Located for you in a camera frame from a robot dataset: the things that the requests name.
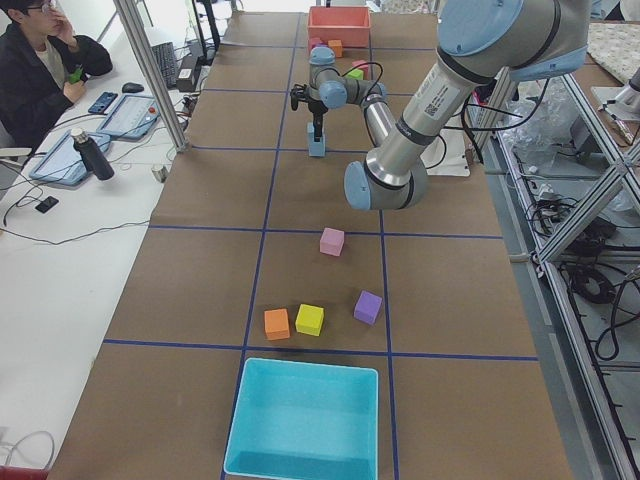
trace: orange plastic container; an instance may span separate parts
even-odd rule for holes
[[[311,7],[309,38],[340,40],[344,47],[368,47],[371,18],[368,7]]]

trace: black jacket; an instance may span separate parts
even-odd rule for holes
[[[102,45],[84,35],[76,39],[80,50],[71,53],[60,39],[49,37],[68,73],[81,65],[82,80],[86,80],[87,75],[111,71],[111,57]],[[58,88],[18,25],[9,25],[0,36],[0,72],[0,121],[16,146],[36,149],[73,103]]]

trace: person's hand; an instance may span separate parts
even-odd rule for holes
[[[62,88],[62,93],[65,97],[67,97],[71,102],[76,103],[84,93],[87,91],[84,86],[84,82],[82,80],[76,83],[65,82],[64,87]]]
[[[71,51],[78,48],[78,40],[73,36],[73,26],[69,19],[55,8],[51,9],[51,16],[60,24],[60,33],[58,33],[57,37],[66,43]]]

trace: storage bin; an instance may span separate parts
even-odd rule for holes
[[[371,18],[368,7],[311,7],[309,38],[342,41],[343,47],[368,47]]]
[[[277,480],[377,480],[378,372],[250,358],[224,470]]]

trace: computer mouse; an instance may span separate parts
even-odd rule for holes
[[[139,83],[127,82],[122,86],[122,93],[138,93],[144,90]]]

